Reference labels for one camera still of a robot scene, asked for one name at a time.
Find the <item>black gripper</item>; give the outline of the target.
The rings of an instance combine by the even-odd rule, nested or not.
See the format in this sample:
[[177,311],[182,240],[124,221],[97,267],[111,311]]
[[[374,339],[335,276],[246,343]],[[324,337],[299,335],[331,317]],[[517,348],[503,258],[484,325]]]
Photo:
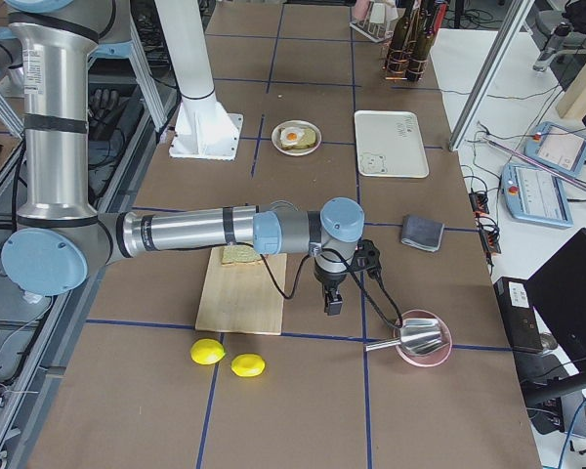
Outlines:
[[323,288],[324,312],[328,316],[340,314],[343,299],[338,292],[341,283],[347,276],[347,269],[339,260],[334,261],[319,255],[314,258],[314,276]]

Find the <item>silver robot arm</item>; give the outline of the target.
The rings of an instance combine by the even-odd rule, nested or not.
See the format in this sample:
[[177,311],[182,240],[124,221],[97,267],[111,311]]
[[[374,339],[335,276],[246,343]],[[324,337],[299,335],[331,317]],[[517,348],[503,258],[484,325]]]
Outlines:
[[171,215],[100,213],[88,199],[88,67],[94,51],[129,33],[125,1],[12,1],[9,26],[22,46],[22,149],[27,199],[1,262],[21,289],[44,296],[78,287],[99,268],[145,252],[251,244],[262,255],[314,259],[325,310],[341,307],[364,213],[337,197],[317,211],[278,201]]

